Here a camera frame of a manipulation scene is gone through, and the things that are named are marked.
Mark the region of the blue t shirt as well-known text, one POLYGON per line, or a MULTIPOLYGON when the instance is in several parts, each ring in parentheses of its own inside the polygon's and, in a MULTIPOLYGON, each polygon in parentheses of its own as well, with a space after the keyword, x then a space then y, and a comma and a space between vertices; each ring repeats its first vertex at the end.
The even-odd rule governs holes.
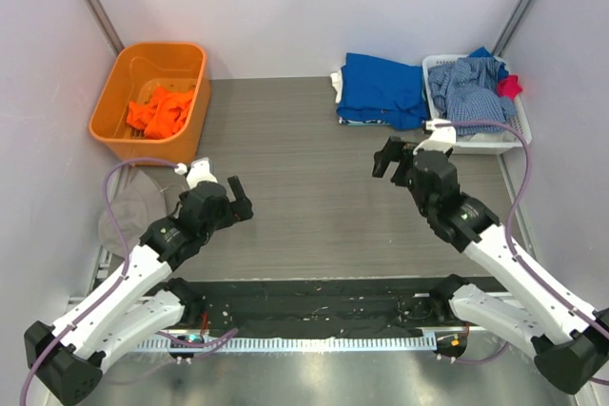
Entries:
POLYGON ((336 112, 345 121, 410 130, 429 119, 420 66, 348 52, 340 76, 336 112))

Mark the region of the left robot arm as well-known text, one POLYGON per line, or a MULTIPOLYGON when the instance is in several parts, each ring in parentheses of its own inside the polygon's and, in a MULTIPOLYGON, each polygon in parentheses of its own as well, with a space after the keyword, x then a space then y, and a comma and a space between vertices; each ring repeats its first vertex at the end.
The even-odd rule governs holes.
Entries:
POLYGON ((123 354, 149 335, 178 324, 195 327, 204 299, 172 273, 212 235, 252 219, 238 177, 222 186, 205 174, 180 197, 177 212, 153 222, 123 265, 52 324, 37 320, 24 334, 29 379, 63 405, 84 400, 123 354))

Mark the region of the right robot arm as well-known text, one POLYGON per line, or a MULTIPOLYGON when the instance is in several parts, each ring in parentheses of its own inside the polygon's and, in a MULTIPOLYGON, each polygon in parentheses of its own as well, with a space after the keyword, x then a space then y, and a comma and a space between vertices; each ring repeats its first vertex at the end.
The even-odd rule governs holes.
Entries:
POLYGON ((517 301, 511 305, 456 275, 435 289, 434 321, 483 327, 530 357, 540 374, 574 395, 608 362, 608 312, 578 298, 507 234, 498 216, 462 192, 448 145, 391 137, 374 155, 372 175, 390 164, 391 181, 410 192, 434 234, 482 266, 517 301))

